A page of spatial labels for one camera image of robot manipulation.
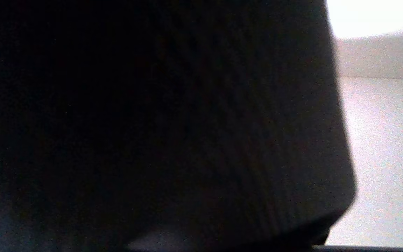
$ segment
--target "black knit fabric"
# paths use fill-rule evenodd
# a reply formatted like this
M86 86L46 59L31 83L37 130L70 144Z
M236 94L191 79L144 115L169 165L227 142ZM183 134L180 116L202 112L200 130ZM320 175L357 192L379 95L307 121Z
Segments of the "black knit fabric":
M354 190L321 1L0 1L1 252L321 235Z

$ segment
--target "ceiling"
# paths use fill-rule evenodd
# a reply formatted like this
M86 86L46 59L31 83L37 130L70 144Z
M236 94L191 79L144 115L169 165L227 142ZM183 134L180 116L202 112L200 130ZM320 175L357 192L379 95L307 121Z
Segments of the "ceiling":
M340 76L403 79L403 0L326 0Z

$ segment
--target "white wall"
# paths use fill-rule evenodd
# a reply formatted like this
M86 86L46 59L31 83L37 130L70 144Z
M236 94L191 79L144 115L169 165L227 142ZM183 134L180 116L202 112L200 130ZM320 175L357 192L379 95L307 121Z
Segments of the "white wall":
M403 80L340 78L357 177L326 245L403 247Z
M341 76L403 79L403 33L335 40Z

